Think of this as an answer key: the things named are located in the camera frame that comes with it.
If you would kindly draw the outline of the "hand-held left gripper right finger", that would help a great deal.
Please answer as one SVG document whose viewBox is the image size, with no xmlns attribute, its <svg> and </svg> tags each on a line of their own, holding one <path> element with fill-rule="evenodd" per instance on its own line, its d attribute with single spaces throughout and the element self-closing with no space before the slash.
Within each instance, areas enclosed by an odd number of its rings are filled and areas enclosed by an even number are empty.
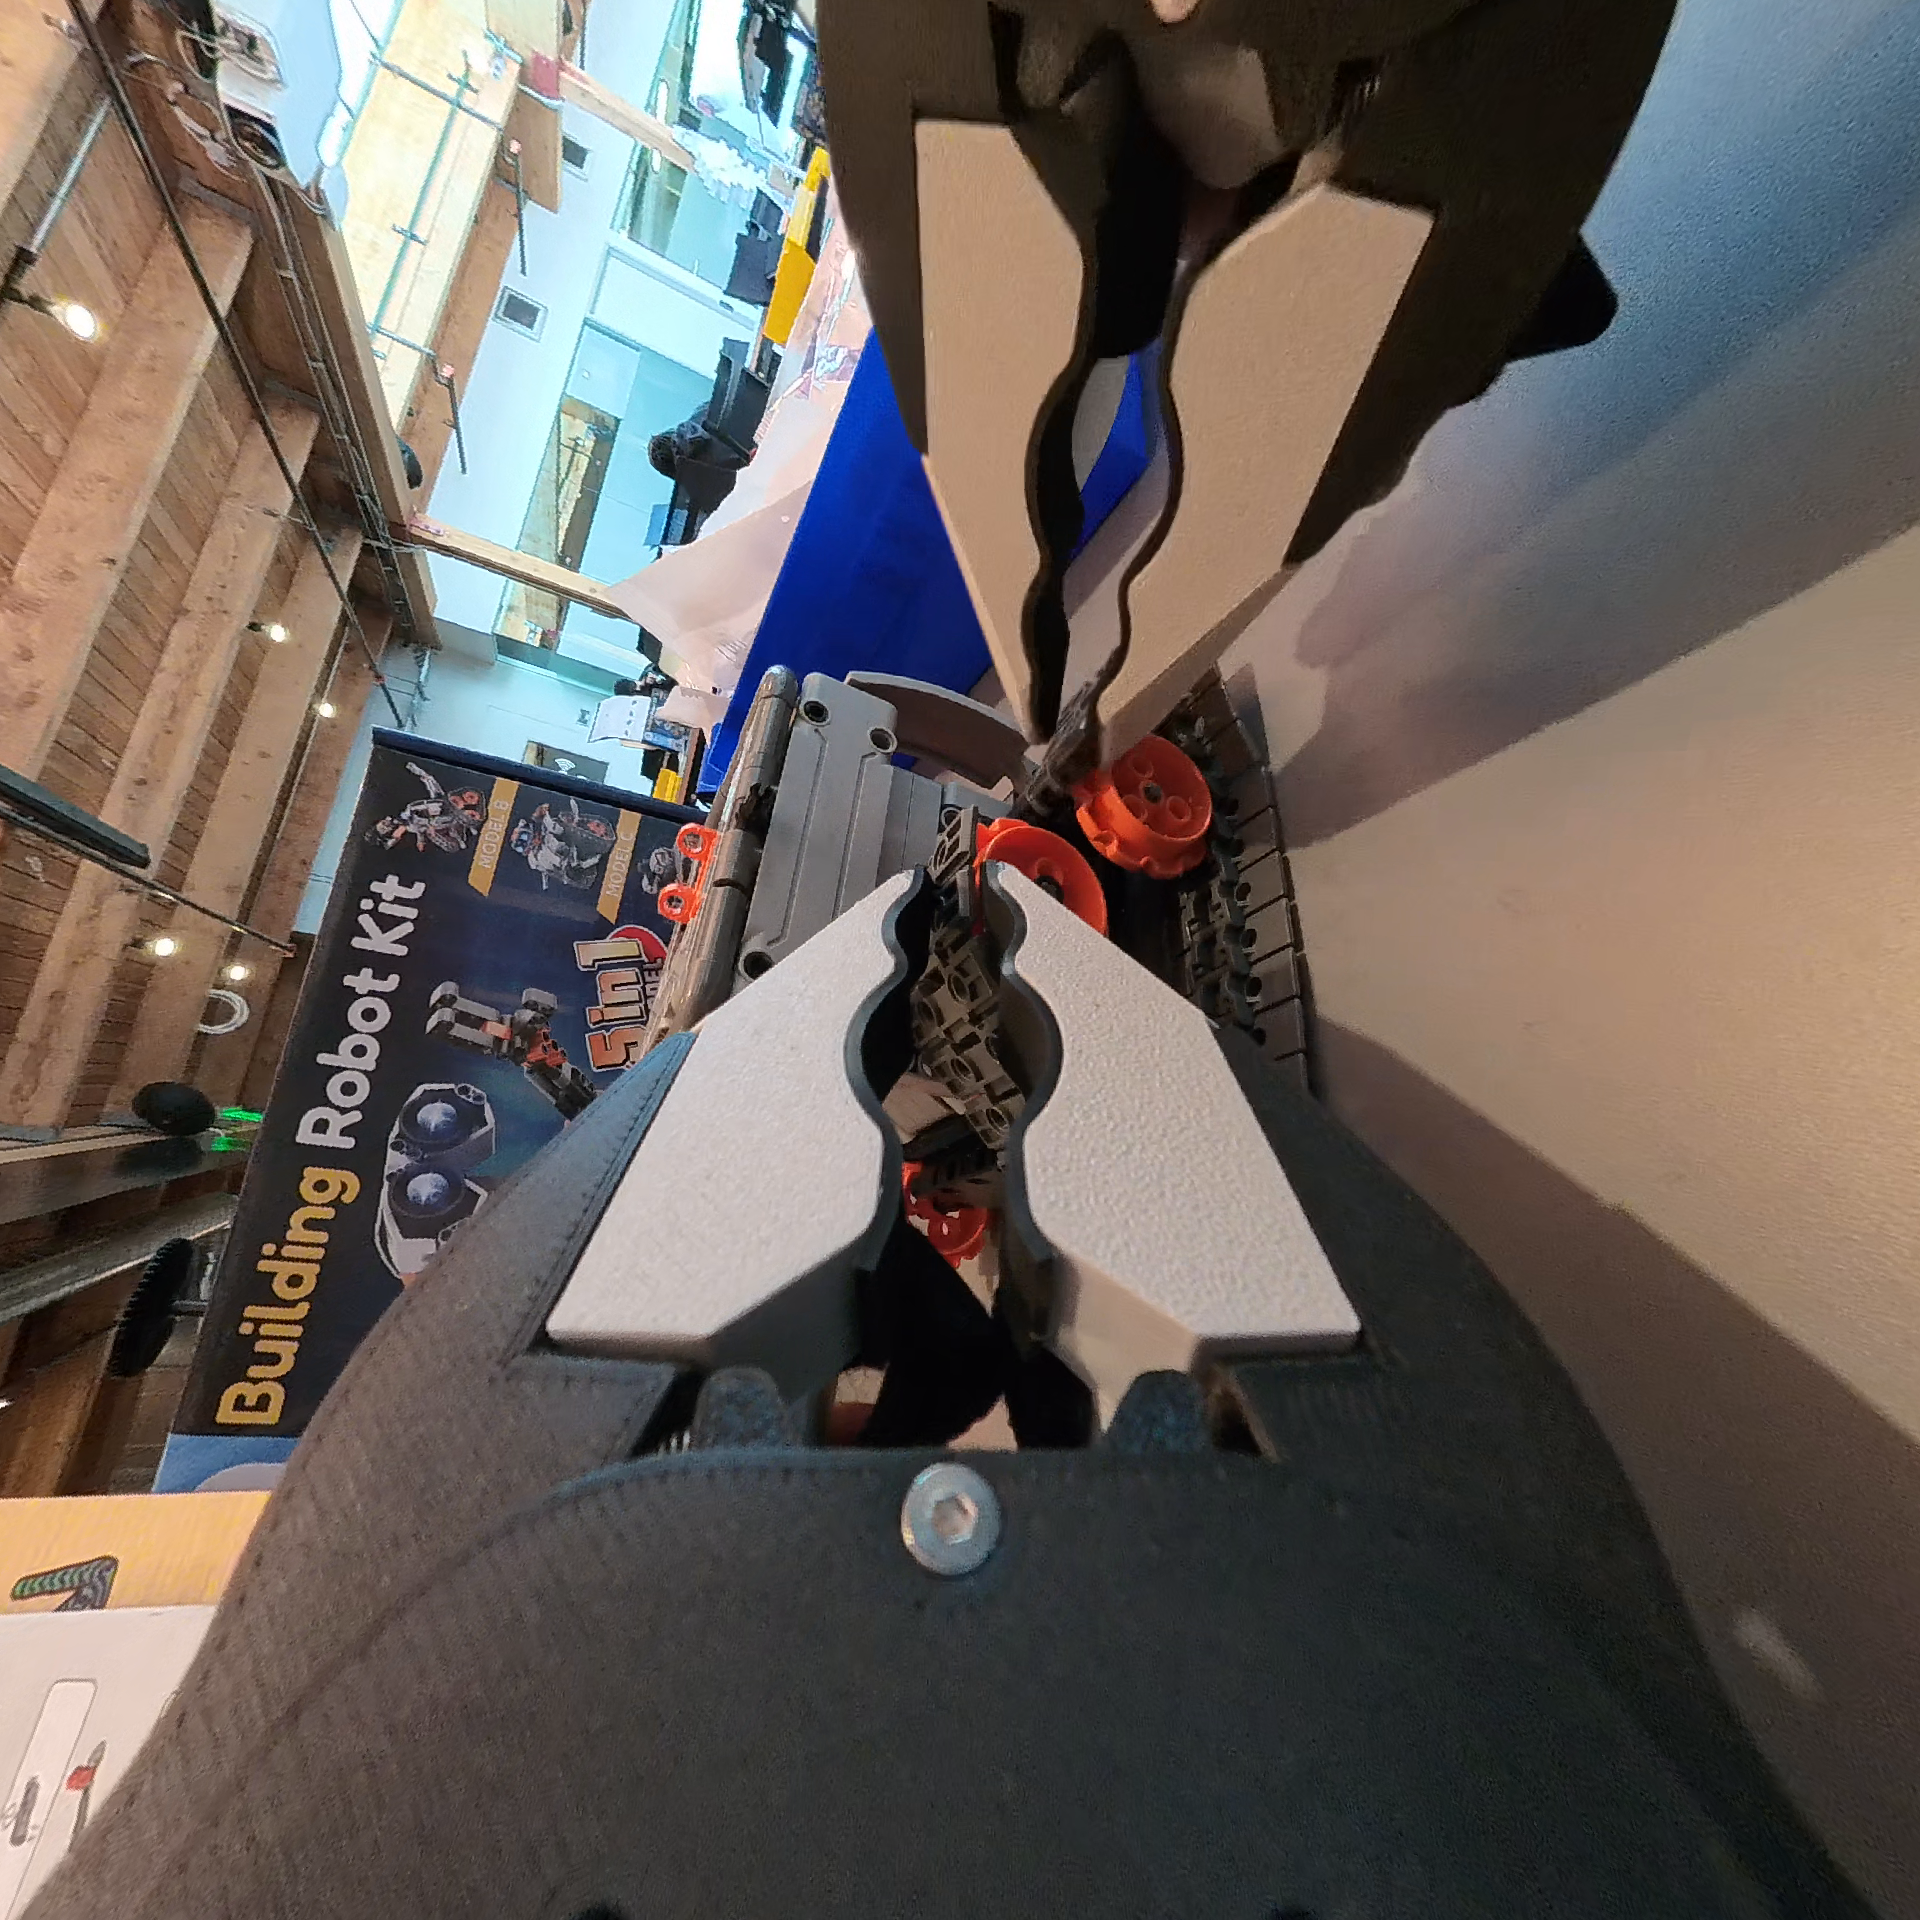
<svg viewBox="0 0 1920 1920">
<path fill-rule="evenodd" d="M 1360 1316 L 1216 1026 L 1015 869 L 986 869 L 1008 1314 L 1109 1422 L 1144 1376 L 1352 1353 Z"/>
</svg>

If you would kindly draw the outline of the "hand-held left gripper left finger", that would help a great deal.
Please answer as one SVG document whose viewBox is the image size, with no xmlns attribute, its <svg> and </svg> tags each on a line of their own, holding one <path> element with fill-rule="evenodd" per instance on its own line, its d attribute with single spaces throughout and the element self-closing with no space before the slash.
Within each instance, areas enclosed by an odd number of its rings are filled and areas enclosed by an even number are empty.
<svg viewBox="0 0 1920 1920">
<path fill-rule="evenodd" d="M 563 1353 L 826 1386 L 902 1212 L 882 1113 L 921 953 L 903 871 L 710 1012 L 546 1316 Z"/>
</svg>

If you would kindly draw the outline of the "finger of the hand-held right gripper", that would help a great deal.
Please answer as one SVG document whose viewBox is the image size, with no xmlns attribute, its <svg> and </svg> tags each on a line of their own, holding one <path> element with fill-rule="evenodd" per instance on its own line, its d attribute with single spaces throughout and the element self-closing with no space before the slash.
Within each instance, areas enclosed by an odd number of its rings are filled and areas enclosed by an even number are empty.
<svg viewBox="0 0 1920 1920">
<path fill-rule="evenodd" d="M 1187 282 L 1163 372 L 1169 508 L 1120 584 L 1101 744 L 1150 732 L 1285 584 L 1431 228 L 1426 207 L 1320 183 Z"/>
<path fill-rule="evenodd" d="M 930 492 L 1015 719 L 1069 704 L 1065 567 L 1085 530 L 1073 431 L 1093 370 L 1093 142 L 1065 118 L 918 124 Z"/>
</svg>

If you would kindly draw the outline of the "grey orange toy block vehicle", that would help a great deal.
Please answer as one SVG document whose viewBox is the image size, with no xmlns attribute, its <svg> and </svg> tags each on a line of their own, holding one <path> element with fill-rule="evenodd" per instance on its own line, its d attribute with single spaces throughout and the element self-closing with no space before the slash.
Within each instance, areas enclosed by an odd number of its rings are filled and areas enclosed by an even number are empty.
<svg viewBox="0 0 1920 1920">
<path fill-rule="evenodd" d="M 773 666 L 710 813 L 694 922 L 673 942 L 655 1037 L 717 1007 L 898 873 L 944 889 L 906 991 L 906 1064 L 882 1113 L 918 1162 L 911 1190 L 1000 1205 L 1025 1093 L 1001 1058 L 1000 976 L 976 929 L 984 854 L 1070 901 L 1206 1016 L 1242 1015 L 1233 808 L 1192 726 L 1144 736 L 1064 816 L 1017 821 L 992 786 L 1023 772 L 1001 717 L 921 680 Z"/>
</svg>

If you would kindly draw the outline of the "yellow bin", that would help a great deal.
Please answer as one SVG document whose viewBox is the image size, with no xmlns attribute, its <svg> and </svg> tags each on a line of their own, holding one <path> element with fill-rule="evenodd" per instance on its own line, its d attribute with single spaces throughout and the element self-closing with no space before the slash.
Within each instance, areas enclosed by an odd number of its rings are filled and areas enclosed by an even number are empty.
<svg viewBox="0 0 1920 1920">
<path fill-rule="evenodd" d="M 829 149 L 818 149 L 793 199 L 781 237 L 773 292 L 768 296 L 762 337 L 771 346 L 786 346 L 800 303 L 808 296 L 826 244 L 833 167 Z"/>
</svg>

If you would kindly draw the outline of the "blue plastic bin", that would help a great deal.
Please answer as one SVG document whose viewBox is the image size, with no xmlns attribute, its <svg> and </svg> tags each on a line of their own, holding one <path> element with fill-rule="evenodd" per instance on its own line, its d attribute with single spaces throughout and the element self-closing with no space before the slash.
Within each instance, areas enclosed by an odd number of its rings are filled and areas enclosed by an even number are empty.
<svg viewBox="0 0 1920 1920">
<path fill-rule="evenodd" d="M 741 679 L 712 732 L 699 792 L 721 786 L 773 665 L 800 680 L 881 671 L 958 692 L 973 692 L 992 665 L 875 343 L 863 349 Z"/>
</svg>

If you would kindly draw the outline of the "blue printed toy box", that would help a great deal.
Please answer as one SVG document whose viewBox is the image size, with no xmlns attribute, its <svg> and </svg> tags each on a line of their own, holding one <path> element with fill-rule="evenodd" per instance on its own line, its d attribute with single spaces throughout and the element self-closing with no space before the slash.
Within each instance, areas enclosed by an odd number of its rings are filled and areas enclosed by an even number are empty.
<svg viewBox="0 0 1920 1920">
<path fill-rule="evenodd" d="M 400 1292 L 638 1063 L 696 821 L 375 732 L 159 1492 L 265 1486 Z"/>
</svg>

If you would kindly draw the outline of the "clear plastic bags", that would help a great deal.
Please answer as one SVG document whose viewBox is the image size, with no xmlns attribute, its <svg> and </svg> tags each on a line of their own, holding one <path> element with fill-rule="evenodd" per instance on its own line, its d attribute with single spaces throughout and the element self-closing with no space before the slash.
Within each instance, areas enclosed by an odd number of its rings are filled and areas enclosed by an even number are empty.
<svg viewBox="0 0 1920 1920">
<path fill-rule="evenodd" d="M 683 686 L 737 687 L 809 493 L 800 485 L 749 509 L 728 505 L 694 541 L 610 584 L 610 600 L 679 658 Z"/>
</svg>

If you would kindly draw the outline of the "black bristly object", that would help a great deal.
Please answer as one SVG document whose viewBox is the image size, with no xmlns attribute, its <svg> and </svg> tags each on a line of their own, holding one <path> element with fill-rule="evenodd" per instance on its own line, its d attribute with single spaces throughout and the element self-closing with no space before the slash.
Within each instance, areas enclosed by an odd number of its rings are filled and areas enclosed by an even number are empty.
<svg viewBox="0 0 1920 1920">
<path fill-rule="evenodd" d="M 175 1237 L 154 1250 L 112 1328 L 109 1378 L 127 1381 L 147 1373 L 170 1343 L 177 1324 L 205 1314 L 200 1273 L 202 1248 L 194 1239 Z"/>
</svg>

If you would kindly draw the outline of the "grey metal pipe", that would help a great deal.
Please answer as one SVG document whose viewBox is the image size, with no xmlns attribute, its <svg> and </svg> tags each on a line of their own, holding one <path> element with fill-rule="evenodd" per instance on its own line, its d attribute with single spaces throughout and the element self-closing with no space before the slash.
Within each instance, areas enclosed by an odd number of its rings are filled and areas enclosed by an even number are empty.
<svg viewBox="0 0 1920 1920">
<path fill-rule="evenodd" d="M 61 1305 L 129 1268 L 144 1268 L 162 1242 L 206 1240 L 229 1231 L 237 1199 L 229 1192 L 170 1207 L 154 1218 L 131 1223 L 98 1239 L 70 1240 L 65 1248 L 16 1265 L 2 1274 L 2 1324 Z"/>
</svg>

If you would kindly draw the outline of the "white ceiling device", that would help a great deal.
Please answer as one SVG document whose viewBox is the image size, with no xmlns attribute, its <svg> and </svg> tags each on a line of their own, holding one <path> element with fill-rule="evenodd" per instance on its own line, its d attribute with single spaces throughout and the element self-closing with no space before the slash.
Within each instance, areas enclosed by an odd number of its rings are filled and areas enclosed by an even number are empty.
<svg viewBox="0 0 1920 1920">
<path fill-rule="evenodd" d="M 227 126 L 256 169 L 335 218 L 347 205 L 346 149 L 378 61 L 378 5 L 211 5 Z"/>
</svg>

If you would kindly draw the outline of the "dark metal bar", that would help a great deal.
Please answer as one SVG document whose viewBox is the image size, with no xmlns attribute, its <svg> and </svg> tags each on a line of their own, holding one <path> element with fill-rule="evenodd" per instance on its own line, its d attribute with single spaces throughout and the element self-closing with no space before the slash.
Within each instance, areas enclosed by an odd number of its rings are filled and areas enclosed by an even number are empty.
<svg viewBox="0 0 1920 1920">
<path fill-rule="evenodd" d="M 2 816 L 9 824 L 38 831 L 118 871 L 147 873 L 151 869 L 154 853 L 135 836 L 110 828 L 105 821 L 8 766 L 2 766 L 0 778 Z"/>
</svg>

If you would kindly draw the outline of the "instruction booklet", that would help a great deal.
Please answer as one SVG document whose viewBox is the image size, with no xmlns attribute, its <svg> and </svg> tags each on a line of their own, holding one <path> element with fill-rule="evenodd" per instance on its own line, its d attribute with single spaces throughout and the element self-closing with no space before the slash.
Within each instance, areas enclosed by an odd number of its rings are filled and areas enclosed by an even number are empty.
<svg viewBox="0 0 1920 1920">
<path fill-rule="evenodd" d="M 24 1914 L 197 1656 L 208 1604 L 2 1620 L 2 1914 Z"/>
</svg>

